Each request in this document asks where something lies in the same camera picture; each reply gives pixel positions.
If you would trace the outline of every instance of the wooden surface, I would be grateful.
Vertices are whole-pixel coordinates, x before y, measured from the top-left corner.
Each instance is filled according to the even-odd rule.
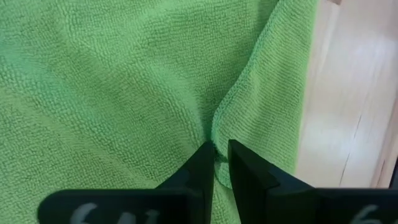
[[[397,0],[320,0],[298,178],[317,187],[372,185],[397,76]]]

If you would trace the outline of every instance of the terry texture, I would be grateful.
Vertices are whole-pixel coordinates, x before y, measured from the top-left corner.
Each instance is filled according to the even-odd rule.
[[[292,170],[315,6],[1,1],[1,223],[56,190],[156,187],[209,139]],[[212,222],[239,223],[217,180]]]

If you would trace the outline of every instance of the green microfiber towel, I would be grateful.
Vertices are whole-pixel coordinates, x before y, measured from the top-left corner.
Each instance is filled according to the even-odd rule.
[[[205,141],[293,172],[317,0],[0,1],[0,223],[62,189],[154,188]]]

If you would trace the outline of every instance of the black robotic claw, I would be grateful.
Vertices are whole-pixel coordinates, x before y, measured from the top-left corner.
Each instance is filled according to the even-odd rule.
[[[43,223],[209,224],[215,149],[206,142],[156,189],[63,190],[39,207]],[[398,223],[398,191],[317,189],[235,140],[229,173],[242,224]]]

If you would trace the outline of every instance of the white printed number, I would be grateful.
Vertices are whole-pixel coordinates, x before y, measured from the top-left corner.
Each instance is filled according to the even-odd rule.
[[[74,212],[72,217],[70,217],[70,224],[89,224],[84,222],[87,215],[94,209],[97,208],[97,205],[94,203],[86,203],[84,205],[80,205]],[[148,216],[145,224],[156,224],[157,217],[159,216],[159,212],[157,210],[149,210],[146,212]],[[129,212],[123,212],[119,218],[117,224],[137,224],[136,216]]]
[[[379,207],[377,205],[367,205],[359,211],[349,224],[382,224],[380,220],[376,219],[365,219],[369,213],[374,212]],[[398,220],[394,221],[392,224],[398,224]]]

